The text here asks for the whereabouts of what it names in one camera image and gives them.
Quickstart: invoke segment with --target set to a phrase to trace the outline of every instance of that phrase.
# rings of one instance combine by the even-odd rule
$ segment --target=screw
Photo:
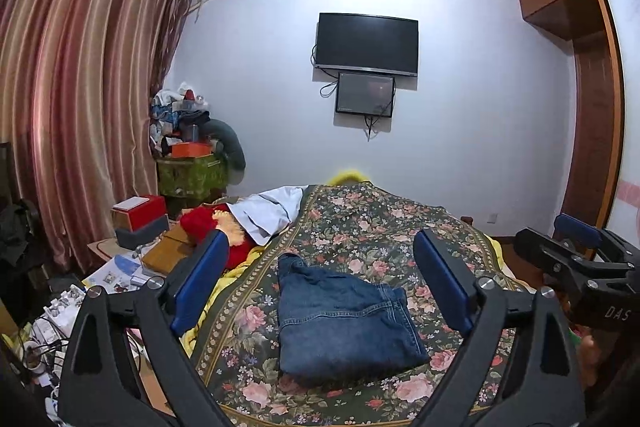
[[[493,290],[495,288],[494,280],[489,279],[489,277],[482,277],[482,279],[478,281],[478,284],[483,290]]]
[[[556,292],[554,292],[554,289],[549,288],[549,286],[542,286],[542,288],[540,288],[540,293],[542,293],[542,296],[546,299],[552,299],[556,296]]]
[[[146,285],[152,290],[157,290],[164,285],[164,277],[160,277],[159,275],[151,277],[151,279],[146,282]]]
[[[101,295],[101,293],[102,286],[91,286],[91,288],[86,291],[86,294],[90,299],[95,299],[98,295]]]

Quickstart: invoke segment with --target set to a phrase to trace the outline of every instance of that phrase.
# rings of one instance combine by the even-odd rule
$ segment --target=floral bedspread
[[[433,394],[462,341],[444,323],[412,255],[414,235],[430,228],[477,277],[522,289],[498,270],[490,243],[439,206],[417,204],[369,183],[316,185],[305,191],[298,220],[211,307],[191,357],[198,374],[238,427],[409,423]],[[278,370],[277,258],[404,287],[430,360],[380,381],[305,389]],[[475,409],[497,392],[513,332],[505,330]]]

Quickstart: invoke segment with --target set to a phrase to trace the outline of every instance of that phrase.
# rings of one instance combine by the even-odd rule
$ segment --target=denim fabric
[[[427,353],[404,289],[278,260],[280,369],[302,384],[389,376],[422,365]]]

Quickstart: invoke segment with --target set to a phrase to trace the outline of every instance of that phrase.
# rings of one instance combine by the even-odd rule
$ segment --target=monitor screen
[[[418,21],[321,13],[316,67],[418,75]]]
[[[394,110],[394,78],[363,73],[340,73],[335,112],[390,117]]]

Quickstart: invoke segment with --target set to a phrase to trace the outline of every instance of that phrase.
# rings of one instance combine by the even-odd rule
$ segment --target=television
[[[316,67],[418,76],[418,21],[321,13]]]
[[[340,73],[335,112],[391,118],[396,81],[392,76]]]

